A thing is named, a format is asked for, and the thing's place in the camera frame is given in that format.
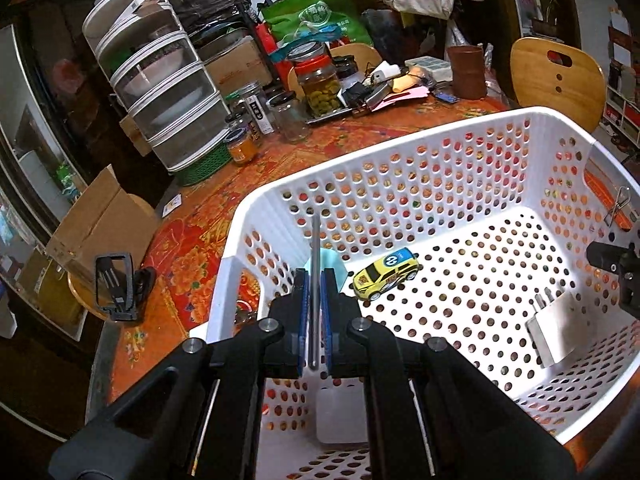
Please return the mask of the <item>cardboard box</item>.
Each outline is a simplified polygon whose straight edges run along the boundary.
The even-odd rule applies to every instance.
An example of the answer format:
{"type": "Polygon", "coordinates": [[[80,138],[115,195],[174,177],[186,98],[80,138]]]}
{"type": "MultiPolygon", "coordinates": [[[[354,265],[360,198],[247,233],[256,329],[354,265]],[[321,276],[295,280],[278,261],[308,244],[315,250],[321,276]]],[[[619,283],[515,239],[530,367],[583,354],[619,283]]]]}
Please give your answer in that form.
{"type": "Polygon", "coordinates": [[[142,263],[160,225],[154,209],[127,193],[106,167],[82,192],[46,246],[46,252],[67,272],[91,282],[100,255],[128,252],[142,263]]]}

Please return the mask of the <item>grey metal rod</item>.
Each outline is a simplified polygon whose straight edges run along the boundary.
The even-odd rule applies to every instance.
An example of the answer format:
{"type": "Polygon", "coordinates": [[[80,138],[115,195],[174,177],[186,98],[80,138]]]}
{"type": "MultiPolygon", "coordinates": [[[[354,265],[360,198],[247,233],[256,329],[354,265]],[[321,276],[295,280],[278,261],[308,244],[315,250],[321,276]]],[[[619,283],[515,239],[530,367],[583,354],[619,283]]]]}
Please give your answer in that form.
{"type": "Polygon", "coordinates": [[[318,214],[312,216],[312,237],[310,256],[310,315],[309,315],[309,366],[318,370],[320,364],[320,218],[318,214]]]}

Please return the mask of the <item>metal binder clip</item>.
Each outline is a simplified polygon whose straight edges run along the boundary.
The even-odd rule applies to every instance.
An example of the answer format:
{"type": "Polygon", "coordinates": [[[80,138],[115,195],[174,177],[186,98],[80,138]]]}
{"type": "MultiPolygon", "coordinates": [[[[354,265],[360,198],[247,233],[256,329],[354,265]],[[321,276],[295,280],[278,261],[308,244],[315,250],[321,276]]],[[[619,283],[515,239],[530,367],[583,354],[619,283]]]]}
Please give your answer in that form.
{"type": "Polygon", "coordinates": [[[604,217],[604,223],[608,228],[617,226],[624,232],[629,232],[632,222],[625,216],[624,209],[630,203],[630,188],[620,186],[616,192],[613,205],[604,217]]]}

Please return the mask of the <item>green shopping bag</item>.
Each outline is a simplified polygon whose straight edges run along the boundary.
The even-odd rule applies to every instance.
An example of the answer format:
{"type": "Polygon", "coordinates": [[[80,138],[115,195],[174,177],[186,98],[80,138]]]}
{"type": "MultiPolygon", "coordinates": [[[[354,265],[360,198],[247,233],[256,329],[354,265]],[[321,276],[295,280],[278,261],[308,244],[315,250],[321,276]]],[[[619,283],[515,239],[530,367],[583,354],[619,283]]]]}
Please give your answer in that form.
{"type": "Polygon", "coordinates": [[[265,0],[258,9],[277,45],[273,61],[306,41],[373,44],[352,0],[265,0]]]}

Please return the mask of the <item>wooden chair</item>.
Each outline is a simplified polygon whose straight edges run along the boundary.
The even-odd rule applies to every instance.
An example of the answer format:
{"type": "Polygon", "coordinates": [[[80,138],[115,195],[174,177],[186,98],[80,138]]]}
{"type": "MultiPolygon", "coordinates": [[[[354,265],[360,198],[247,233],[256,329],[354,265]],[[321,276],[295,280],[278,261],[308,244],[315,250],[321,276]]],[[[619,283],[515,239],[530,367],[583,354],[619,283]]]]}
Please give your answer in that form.
{"type": "Polygon", "coordinates": [[[549,107],[588,133],[597,129],[606,83],[591,55],[548,39],[523,37],[512,44],[510,70],[515,99],[522,107],[549,107]]]}

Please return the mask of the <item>empty glass jar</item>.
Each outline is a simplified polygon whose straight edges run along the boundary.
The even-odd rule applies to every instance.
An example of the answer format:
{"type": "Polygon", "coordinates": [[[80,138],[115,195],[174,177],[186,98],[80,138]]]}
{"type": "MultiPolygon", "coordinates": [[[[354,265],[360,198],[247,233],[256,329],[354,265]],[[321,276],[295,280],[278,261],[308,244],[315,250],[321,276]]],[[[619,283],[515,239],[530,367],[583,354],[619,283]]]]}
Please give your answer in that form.
{"type": "Polygon", "coordinates": [[[311,135],[308,117],[294,91],[285,91],[267,102],[282,136],[290,143],[303,141],[311,135]]]}

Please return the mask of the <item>white usb charger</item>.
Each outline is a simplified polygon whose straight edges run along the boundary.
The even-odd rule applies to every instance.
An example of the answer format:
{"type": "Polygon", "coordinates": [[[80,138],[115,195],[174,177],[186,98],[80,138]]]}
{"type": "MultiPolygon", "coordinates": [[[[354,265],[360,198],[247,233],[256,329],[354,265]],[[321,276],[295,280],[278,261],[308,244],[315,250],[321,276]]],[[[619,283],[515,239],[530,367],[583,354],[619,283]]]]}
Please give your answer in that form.
{"type": "Polygon", "coordinates": [[[559,364],[588,342],[587,321],[570,292],[545,287],[536,293],[534,307],[525,326],[542,367],[559,364]]]}

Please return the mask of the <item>tiered food cover rack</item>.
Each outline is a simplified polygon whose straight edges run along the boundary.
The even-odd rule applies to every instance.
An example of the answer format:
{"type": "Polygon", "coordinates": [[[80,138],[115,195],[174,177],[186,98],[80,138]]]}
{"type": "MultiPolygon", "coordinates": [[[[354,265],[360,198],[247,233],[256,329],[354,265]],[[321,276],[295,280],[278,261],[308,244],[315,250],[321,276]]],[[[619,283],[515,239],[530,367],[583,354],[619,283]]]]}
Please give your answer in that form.
{"type": "Polygon", "coordinates": [[[169,0],[101,0],[82,32],[168,172],[178,174],[221,144],[229,107],[169,0]]]}

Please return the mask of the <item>orange lid small jar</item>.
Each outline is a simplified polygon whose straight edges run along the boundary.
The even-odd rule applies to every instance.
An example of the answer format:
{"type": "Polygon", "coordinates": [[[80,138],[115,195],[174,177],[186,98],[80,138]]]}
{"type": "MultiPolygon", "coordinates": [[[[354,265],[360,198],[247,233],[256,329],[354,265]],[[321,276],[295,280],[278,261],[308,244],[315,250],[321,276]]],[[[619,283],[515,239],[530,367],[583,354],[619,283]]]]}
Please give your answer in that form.
{"type": "Polygon", "coordinates": [[[250,137],[250,132],[242,127],[232,129],[224,143],[233,161],[238,165],[248,164],[258,154],[258,147],[250,137]]]}

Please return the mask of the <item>yellow toy car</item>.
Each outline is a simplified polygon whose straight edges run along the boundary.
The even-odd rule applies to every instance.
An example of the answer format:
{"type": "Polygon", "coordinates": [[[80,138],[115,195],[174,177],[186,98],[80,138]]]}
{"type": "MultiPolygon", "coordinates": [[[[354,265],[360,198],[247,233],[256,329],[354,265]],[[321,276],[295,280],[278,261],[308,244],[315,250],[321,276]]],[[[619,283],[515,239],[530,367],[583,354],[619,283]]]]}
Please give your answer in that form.
{"type": "Polygon", "coordinates": [[[420,269],[416,255],[409,248],[375,260],[352,277],[352,291],[362,301],[376,301],[404,281],[412,281],[420,269]]]}

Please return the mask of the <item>red lid pickle jar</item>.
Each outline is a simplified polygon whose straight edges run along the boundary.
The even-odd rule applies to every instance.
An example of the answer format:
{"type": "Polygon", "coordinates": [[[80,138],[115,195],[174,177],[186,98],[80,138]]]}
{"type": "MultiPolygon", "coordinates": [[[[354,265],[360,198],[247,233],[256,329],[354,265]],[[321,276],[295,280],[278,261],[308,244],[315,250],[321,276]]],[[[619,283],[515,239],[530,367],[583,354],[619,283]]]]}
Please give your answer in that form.
{"type": "Polygon", "coordinates": [[[317,55],[296,64],[294,72],[312,116],[321,117],[343,108],[338,98],[341,83],[329,55],[317,55]]]}

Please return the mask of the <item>green woven basket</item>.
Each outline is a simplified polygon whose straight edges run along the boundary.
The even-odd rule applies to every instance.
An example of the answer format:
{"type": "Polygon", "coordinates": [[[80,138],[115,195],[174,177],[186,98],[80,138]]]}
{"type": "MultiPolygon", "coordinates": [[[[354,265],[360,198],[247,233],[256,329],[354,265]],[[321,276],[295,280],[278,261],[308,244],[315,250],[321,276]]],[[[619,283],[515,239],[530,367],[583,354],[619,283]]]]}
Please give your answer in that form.
{"type": "Polygon", "coordinates": [[[191,166],[180,170],[176,180],[180,186],[191,186],[208,179],[232,161],[227,145],[219,143],[191,166]]]}

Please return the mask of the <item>red patterned tablecloth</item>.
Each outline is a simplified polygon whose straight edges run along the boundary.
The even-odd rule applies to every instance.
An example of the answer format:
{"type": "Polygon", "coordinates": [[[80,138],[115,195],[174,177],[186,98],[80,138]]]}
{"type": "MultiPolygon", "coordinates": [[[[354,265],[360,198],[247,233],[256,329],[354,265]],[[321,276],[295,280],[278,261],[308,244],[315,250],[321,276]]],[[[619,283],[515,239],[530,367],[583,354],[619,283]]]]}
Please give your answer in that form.
{"type": "Polygon", "coordinates": [[[258,188],[236,207],[217,275],[191,313],[209,341],[263,318],[320,244],[355,274],[400,248],[420,269],[363,316],[397,337],[442,337],[561,443],[577,444],[639,389],[639,324],[587,246],[608,231],[620,186],[639,229],[636,182],[571,120],[547,107],[491,114],[370,146],[258,188]],[[525,323],[545,287],[570,292],[588,342],[540,364],[525,323]]]}

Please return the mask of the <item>black phone stand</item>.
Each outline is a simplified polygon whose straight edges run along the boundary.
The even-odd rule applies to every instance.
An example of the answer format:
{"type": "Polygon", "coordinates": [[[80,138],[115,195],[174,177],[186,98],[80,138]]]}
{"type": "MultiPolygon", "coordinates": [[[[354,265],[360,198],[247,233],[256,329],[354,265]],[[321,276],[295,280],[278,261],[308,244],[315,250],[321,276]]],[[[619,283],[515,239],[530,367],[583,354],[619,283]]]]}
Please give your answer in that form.
{"type": "Polygon", "coordinates": [[[135,269],[130,252],[98,255],[93,280],[96,308],[112,322],[139,324],[155,281],[155,269],[135,269]]]}

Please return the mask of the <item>brown ceramic mug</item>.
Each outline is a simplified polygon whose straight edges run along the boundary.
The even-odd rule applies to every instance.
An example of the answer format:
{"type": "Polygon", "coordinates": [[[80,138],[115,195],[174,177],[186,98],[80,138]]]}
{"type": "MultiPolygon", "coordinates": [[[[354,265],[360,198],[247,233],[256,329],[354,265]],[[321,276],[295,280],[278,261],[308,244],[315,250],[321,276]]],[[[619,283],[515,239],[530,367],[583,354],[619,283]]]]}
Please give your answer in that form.
{"type": "Polygon", "coordinates": [[[452,90],[460,99],[478,100],[487,94],[484,52],[477,46],[447,49],[452,71],[452,90]]]}

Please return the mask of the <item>white power adapter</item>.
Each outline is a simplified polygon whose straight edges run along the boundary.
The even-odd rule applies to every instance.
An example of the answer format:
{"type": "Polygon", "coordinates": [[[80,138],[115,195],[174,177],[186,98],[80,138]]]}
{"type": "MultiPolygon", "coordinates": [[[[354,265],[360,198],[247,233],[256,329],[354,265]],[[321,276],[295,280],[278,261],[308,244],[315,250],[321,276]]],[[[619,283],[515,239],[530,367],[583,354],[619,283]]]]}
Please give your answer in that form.
{"type": "Polygon", "coordinates": [[[330,379],[316,396],[316,436],[323,444],[368,440],[366,399],[360,379],[330,379]]]}

